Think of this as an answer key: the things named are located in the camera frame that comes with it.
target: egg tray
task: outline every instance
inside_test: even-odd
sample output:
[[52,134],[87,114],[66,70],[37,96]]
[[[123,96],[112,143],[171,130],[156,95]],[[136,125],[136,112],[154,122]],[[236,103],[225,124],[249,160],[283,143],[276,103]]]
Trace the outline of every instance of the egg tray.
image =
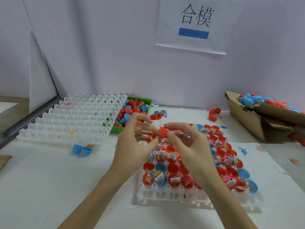
[[21,129],[17,138],[46,142],[101,144],[127,95],[73,94]]
[[[157,161],[155,160],[157,152],[153,152],[154,160],[152,161],[155,165]],[[214,209],[213,205],[208,197],[208,195],[201,189],[198,189],[195,185],[193,185],[190,189],[184,188],[184,186],[180,183],[180,185],[176,188],[172,188],[168,183],[168,177],[170,173],[167,170],[167,166],[169,164],[168,161],[164,162],[166,165],[166,171],[164,172],[166,177],[166,185],[164,187],[159,187],[155,182],[151,186],[146,186],[143,184],[143,175],[145,175],[145,171],[143,167],[140,168],[140,177],[138,183],[138,199],[139,204],[141,206],[150,206],[150,200],[153,202],[156,201],[178,201],[181,203],[185,203],[188,205],[192,205],[195,208],[208,208]],[[181,173],[177,174],[177,177],[183,177]],[[249,190],[245,190],[242,193],[239,193],[237,190],[231,190],[234,195],[237,197],[238,201],[248,212],[259,212],[257,209],[264,203],[263,195],[258,191],[255,194],[252,194]]]

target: cardboard box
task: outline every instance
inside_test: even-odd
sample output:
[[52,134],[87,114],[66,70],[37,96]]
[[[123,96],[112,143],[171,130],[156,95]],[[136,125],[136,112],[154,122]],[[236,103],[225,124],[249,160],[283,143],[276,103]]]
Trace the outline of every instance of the cardboard box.
[[269,116],[280,115],[280,119],[284,119],[284,116],[277,112],[284,110],[284,114],[288,114],[290,119],[291,113],[294,114],[295,112],[293,113],[290,110],[280,109],[279,107],[265,103],[254,104],[252,106],[244,106],[238,101],[240,94],[226,91],[224,95],[227,98],[231,114],[247,130],[252,132],[261,140],[280,142],[283,141],[283,139],[285,139],[287,135],[293,131],[292,127],[288,126],[284,121]]

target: blue rectangle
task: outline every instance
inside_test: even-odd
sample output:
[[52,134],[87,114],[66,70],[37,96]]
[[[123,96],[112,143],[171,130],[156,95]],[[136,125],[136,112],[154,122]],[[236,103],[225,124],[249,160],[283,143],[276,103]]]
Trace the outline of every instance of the blue rectangle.
[[209,32],[180,28],[178,35],[192,37],[192,38],[208,39]]

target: green tray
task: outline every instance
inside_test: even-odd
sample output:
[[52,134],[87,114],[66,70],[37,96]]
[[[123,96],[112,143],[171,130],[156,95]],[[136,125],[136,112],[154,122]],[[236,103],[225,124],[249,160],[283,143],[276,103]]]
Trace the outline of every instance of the green tray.
[[[139,102],[140,101],[143,101],[145,104],[148,104],[149,105],[149,108],[147,110],[147,115],[150,111],[150,108],[151,108],[151,104],[152,104],[152,100],[150,99],[143,99],[143,98],[138,98],[138,97],[127,97],[128,100],[135,100],[137,99]],[[119,134],[120,132],[123,132],[124,128],[122,127],[116,127],[116,126],[113,126],[112,129],[111,129],[111,133],[116,133],[116,134]]]

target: white table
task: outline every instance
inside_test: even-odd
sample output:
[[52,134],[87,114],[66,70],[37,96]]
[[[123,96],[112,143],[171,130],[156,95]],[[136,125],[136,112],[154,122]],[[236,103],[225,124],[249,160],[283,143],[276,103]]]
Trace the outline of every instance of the white table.
[[[164,108],[152,108],[151,112]],[[168,108],[166,121],[210,124],[204,110]],[[229,143],[258,146],[257,141],[230,115],[221,113]],[[71,154],[72,145],[26,142],[18,139],[0,150],[13,158],[0,171],[0,228],[56,228],[78,206],[106,173],[113,159],[117,135],[86,158]],[[305,193],[283,174],[266,152],[247,150],[244,165],[264,195],[261,213],[249,214],[258,228],[303,228]],[[178,202],[162,207],[129,208],[137,173],[117,192],[96,228],[223,228],[216,212],[192,209]]]

